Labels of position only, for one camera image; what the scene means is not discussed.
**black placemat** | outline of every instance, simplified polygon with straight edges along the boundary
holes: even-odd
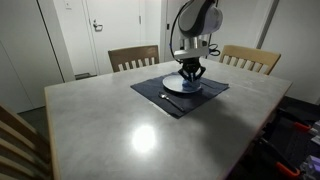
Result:
[[[229,88],[228,84],[219,83],[206,78],[201,78],[201,90],[195,93],[184,94],[176,93],[167,88],[162,84],[162,80],[170,75],[177,75],[178,73],[170,73],[164,76],[160,76],[154,79],[149,79],[138,84],[131,86],[132,89],[136,90],[138,93],[152,101],[154,104],[162,108],[168,114],[175,118],[180,118],[208,100],[214,98],[222,91]],[[184,108],[184,112],[174,107],[165,99],[161,99],[158,95],[159,92],[165,92],[170,99],[179,104],[179,106]]]

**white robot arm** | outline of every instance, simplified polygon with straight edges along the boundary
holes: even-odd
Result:
[[[178,72],[189,82],[199,79],[205,71],[199,63],[199,57],[210,54],[209,44],[201,40],[200,36],[217,31],[222,23],[222,12],[214,7],[215,2],[215,0],[190,0],[177,15],[180,50],[174,54],[172,52],[172,55],[179,63],[183,63],[182,69]]]

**door handle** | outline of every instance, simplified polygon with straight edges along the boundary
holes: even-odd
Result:
[[[93,20],[93,27],[94,27],[94,30],[96,32],[102,31],[102,29],[103,29],[103,25],[102,24],[98,24],[96,19]]]

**chair back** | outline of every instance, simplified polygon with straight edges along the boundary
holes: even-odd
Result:
[[[130,47],[108,51],[113,72],[159,64],[157,45]]]
[[[15,113],[0,105],[0,179],[48,179],[49,142]]]
[[[269,75],[280,57],[281,54],[279,53],[226,45],[223,48],[219,62]]]

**floor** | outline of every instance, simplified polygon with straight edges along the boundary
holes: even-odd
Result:
[[[313,105],[313,104],[309,104],[303,101],[299,101],[296,99],[292,99],[289,97],[285,97],[281,103],[279,104],[280,108],[286,109],[288,110],[290,113],[295,114],[296,116],[300,117],[301,119],[307,119],[307,120],[320,120],[320,106],[317,105]],[[29,124],[31,124],[33,127],[35,127],[45,138],[49,139],[49,135],[48,135],[48,123],[47,123],[47,117],[46,117],[46,108],[39,108],[39,109],[35,109],[32,111],[27,111],[27,112],[23,112],[19,114],[21,117],[23,117],[27,122],[29,122]],[[277,140],[281,140],[284,139],[283,135],[280,134],[277,137],[275,137],[275,139]],[[268,171],[267,169],[265,169],[264,165],[261,165],[260,163],[258,163],[257,166],[261,166],[258,168],[258,174],[259,176],[261,174],[266,174],[263,175],[263,177],[265,177],[266,179],[268,175],[270,175],[270,171]],[[228,179],[252,179],[252,176],[250,173],[245,172],[245,176],[241,176],[241,173],[243,174],[243,170],[240,170],[239,172],[236,172],[236,177],[237,178],[233,178],[233,177],[229,177]]]

